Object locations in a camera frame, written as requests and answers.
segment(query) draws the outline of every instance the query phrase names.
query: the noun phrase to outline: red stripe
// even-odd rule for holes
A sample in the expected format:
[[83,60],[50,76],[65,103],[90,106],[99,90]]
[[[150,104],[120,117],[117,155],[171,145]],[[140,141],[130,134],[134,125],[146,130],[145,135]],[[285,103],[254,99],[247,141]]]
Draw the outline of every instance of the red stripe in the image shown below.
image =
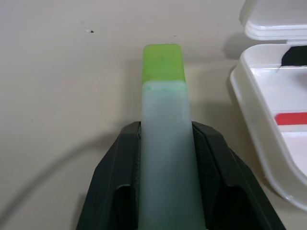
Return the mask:
[[279,126],[307,125],[307,113],[277,114],[275,121]]

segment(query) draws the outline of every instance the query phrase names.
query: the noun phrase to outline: plastic case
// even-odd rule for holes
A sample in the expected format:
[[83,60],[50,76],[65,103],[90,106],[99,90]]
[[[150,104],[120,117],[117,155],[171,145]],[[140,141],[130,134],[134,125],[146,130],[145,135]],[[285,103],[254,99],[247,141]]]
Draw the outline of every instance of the plastic case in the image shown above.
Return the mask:
[[277,114],[307,111],[307,66],[284,66],[292,46],[307,45],[306,0],[248,0],[241,12],[247,36],[287,40],[243,52],[231,74],[264,173],[276,192],[307,210],[307,126],[279,126]]
[[[209,230],[284,230],[255,176],[223,136],[193,122],[202,205]],[[136,230],[141,123],[124,127],[95,169],[77,230]]]

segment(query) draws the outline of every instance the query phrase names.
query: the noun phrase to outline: white plastic lid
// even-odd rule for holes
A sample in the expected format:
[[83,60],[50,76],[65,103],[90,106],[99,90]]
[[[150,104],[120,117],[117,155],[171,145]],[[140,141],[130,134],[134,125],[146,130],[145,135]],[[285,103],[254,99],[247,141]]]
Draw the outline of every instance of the white plastic lid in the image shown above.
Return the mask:
[[246,0],[240,21],[255,40],[307,41],[307,0]]

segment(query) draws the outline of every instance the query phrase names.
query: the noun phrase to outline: green cap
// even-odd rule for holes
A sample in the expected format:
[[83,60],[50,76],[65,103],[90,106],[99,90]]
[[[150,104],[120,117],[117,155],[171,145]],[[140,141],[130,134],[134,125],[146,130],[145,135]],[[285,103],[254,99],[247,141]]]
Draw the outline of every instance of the green cap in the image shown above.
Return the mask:
[[185,81],[181,48],[177,44],[148,45],[143,50],[143,83]]

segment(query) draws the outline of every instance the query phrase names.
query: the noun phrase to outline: white plastic container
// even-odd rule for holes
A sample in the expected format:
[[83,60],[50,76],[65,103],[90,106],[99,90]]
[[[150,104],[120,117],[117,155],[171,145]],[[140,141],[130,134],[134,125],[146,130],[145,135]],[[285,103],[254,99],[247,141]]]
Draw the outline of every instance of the white plastic container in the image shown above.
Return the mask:
[[307,66],[281,67],[290,47],[307,45],[307,1],[248,0],[240,20],[250,38],[287,40],[244,51],[230,80],[269,183],[307,211],[307,126],[274,119],[307,111]]
[[140,230],[204,230],[181,49],[143,51]]

